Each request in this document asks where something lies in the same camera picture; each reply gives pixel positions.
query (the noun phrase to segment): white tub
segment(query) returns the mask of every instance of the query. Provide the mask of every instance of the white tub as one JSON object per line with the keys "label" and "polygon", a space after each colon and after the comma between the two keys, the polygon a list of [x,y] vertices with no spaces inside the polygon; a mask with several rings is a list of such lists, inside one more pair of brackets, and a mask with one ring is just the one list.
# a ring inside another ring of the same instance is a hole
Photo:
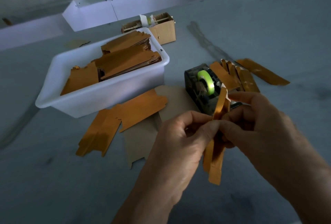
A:
{"label": "white tub", "polygon": [[158,51],[162,61],[126,74],[60,96],[73,66],[86,66],[102,56],[101,46],[118,38],[105,39],[84,47],[56,55],[48,69],[44,85],[35,102],[39,108],[54,107],[61,112],[79,118],[118,103],[130,100],[164,83],[164,66],[169,56],[148,28],[138,29],[151,35],[152,51]]}

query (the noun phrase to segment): tabletop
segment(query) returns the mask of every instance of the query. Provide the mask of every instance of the tabletop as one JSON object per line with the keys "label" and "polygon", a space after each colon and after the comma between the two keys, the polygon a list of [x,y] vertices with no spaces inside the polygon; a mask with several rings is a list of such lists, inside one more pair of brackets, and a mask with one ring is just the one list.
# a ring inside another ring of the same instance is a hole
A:
{"label": "tabletop", "polygon": [[[254,77],[261,92],[288,114],[331,163],[331,0],[202,0],[166,11],[176,21],[165,84],[184,86],[184,71],[222,55],[251,58],[291,81],[271,86]],[[0,52],[0,135],[27,125],[0,151],[0,223],[109,223],[133,188],[145,161],[129,170],[123,135],[104,158],[75,155],[96,113],[75,119],[53,108],[36,109],[52,57],[73,39],[97,42],[120,33],[133,19]],[[192,29],[192,22],[203,35]],[[237,149],[226,150],[220,186],[200,165],[169,223],[292,223],[291,205]]]}

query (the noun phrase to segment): adhesive tape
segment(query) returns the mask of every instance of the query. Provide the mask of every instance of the adhesive tape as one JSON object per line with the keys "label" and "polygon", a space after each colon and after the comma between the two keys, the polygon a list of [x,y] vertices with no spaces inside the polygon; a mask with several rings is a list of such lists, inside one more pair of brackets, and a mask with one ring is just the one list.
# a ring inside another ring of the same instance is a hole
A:
{"label": "adhesive tape", "polygon": [[204,80],[207,84],[208,95],[212,95],[215,92],[215,86],[209,73],[205,70],[198,72],[198,80]]}

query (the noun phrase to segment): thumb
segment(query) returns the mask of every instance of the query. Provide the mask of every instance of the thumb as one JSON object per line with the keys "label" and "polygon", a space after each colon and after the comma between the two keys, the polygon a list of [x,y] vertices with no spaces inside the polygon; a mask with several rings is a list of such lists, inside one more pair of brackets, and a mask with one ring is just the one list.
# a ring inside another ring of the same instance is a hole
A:
{"label": "thumb", "polygon": [[196,133],[191,137],[193,142],[198,142],[201,144],[203,149],[205,149],[208,143],[218,132],[220,124],[221,121],[209,121],[206,124],[200,126]]}
{"label": "thumb", "polygon": [[219,121],[219,130],[224,134],[226,139],[232,142],[235,146],[243,140],[245,131],[231,121]]}

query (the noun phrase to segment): person's right hand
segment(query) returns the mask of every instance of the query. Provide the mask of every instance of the person's right hand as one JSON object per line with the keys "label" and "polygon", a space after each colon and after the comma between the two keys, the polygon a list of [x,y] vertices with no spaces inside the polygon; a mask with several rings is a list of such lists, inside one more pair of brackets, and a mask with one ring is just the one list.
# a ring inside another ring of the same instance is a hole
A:
{"label": "person's right hand", "polygon": [[242,105],[225,114],[220,131],[291,202],[302,220],[331,223],[331,171],[291,119],[260,93],[228,95]]}

